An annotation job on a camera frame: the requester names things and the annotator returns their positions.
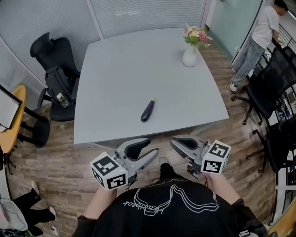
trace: wooden floor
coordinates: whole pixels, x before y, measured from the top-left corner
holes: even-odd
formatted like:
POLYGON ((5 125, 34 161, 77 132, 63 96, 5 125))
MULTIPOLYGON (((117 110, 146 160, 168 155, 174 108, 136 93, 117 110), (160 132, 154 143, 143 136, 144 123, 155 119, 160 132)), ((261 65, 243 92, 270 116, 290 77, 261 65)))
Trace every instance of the wooden floor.
MULTIPOLYGON (((247 125, 242 125, 248 105, 239 100, 232 102, 230 99, 232 94, 229 90, 229 79, 233 75, 230 62, 213 45, 200 51, 219 87, 229 119, 203 129, 195 131, 187 129, 179 133, 193 132, 202 139, 212 142, 217 139, 232 147, 224 174, 257 218, 268 224, 275 200, 274 174, 269 164, 263 174, 257 172, 262 165, 262 154, 249 161, 245 160, 247 154, 261 147, 259 138, 252 136, 252 130, 258 128, 265 134, 265 124, 258 127, 256 123, 258 118, 253 114, 247 125)), ((49 107, 44 106, 38 112, 48 116, 49 107)), ((57 220, 54 224, 63 226, 69 234, 75 230, 76 218, 84 212, 98 186, 89 170, 89 162, 104 151, 99 147, 74 146, 73 132, 74 122, 51 122, 50 137, 44 148, 36 149, 31 144, 18 142, 18 148, 11 157, 18 170, 12 168, 13 175, 8 176, 13 198, 24 194, 25 191, 28 192, 31 189, 31 180, 35 180, 43 198, 36 208, 53 206, 57 211, 57 220)), ((177 173, 192 179, 192 176, 186 172, 186 161, 172 150, 169 144, 169 138, 173 134, 170 132, 153 136, 149 147, 151 149, 158 147, 160 149, 158 157, 167 157, 177 173)), ((152 183, 159 177, 159 173, 157 158, 138 175, 139 181, 132 187, 152 183)), ((39 224, 38 226, 44 230, 44 236, 51 236, 44 225, 39 224)))

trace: person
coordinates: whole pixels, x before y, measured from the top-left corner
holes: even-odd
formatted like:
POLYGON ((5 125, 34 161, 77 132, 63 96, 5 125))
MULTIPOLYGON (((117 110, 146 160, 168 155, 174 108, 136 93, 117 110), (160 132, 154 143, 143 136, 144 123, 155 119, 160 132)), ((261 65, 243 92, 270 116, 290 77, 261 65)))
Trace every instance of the person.
POLYGON ((3 230, 34 230, 36 224, 56 219, 56 211, 51 206, 43 210, 31 209, 41 200, 37 184, 32 181, 32 189, 14 200, 0 199, 0 229, 3 230))
POLYGON ((243 51, 233 65, 232 70, 235 75, 230 79, 232 92, 237 91, 240 82, 256 66, 272 38, 278 41, 279 16, 284 16, 287 11, 288 7, 283 0, 275 0, 274 6, 264 7, 248 45, 242 49, 243 51))
POLYGON ((160 164, 157 182, 117 198, 99 187, 72 236, 267 236, 223 175, 203 173, 206 187, 176 174, 166 158, 160 164))

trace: black t-shirt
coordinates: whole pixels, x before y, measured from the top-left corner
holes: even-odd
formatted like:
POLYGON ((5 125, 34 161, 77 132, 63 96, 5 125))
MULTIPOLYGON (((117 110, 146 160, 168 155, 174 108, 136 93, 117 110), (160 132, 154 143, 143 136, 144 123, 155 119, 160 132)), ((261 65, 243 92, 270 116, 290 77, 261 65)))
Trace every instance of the black t-shirt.
POLYGON ((172 179, 121 194, 97 221, 79 217, 73 236, 237 237, 248 230, 267 236, 242 200, 230 205, 206 186, 172 179))

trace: black mesh chair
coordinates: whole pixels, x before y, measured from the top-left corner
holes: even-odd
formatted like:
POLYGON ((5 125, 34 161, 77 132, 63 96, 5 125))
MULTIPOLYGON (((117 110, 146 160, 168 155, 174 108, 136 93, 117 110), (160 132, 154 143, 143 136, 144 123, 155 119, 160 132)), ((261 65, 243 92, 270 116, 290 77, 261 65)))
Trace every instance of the black mesh chair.
POLYGON ((244 87, 249 98, 235 95, 232 101, 239 99, 250 104, 243 125, 247 124, 251 111, 255 109, 262 124, 262 117, 269 119, 273 111, 281 106, 282 94, 296 84, 296 55, 289 48, 275 49, 267 66, 244 87))
POLYGON ((39 37, 31 46, 31 57, 37 59, 45 71, 54 67, 60 67, 64 71, 65 76, 71 78, 69 87, 72 91, 71 100, 74 102, 67 108, 63 108, 56 103, 50 96, 46 95, 45 88, 39 97, 38 107, 42 106, 43 100, 52 102, 50 109, 50 118, 54 121, 71 121, 75 117, 75 101, 77 96, 80 72, 76 69, 71 44, 65 37, 58 39, 50 39, 49 32, 39 37))
POLYGON ((264 152, 263 166, 258 170, 259 173, 264 172, 267 160, 275 173, 281 168, 294 169, 296 156, 293 157, 293 161, 287 160, 287 157, 289 150, 296 149, 296 115, 289 120, 282 119, 278 124, 270 126, 266 139, 258 130, 253 131, 253 135, 255 134, 259 136, 263 149, 247 155, 246 159, 249 160, 253 155, 264 152))

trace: sneaker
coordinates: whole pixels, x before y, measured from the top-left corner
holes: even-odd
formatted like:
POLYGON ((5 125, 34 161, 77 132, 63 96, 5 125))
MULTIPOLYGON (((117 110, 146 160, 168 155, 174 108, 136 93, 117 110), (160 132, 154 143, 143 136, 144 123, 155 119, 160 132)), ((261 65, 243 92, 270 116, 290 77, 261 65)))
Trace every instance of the sneaker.
POLYGON ((230 83, 230 90, 231 90, 233 93, 236 93, 237 85, 235 85, 235 84, 233 84, 233 83, 230 83))
POLYGON ((166 157, 159 158, 159 167, 165 163, 169 164, 168 159, 166 157))
POLYGON ((55 216, 55 219, 54 219, 54 220, 56 220, 56 211, 55 211, 55 209, 54 209, 52 206, 50 206, 50 207, 49 207, 49 211, 50 211, 52 214, 54 214, 54 216, 55 216))
POLYGON ((37 184, 35 183, 35 181, 31 181, 31 185, 32 185, 32 188, 35 190, 35 192, 37 193, 37 195, 39 196, 40 195, 40 192, 39 192, 39 189, 38 189, 38 186, 37 184))

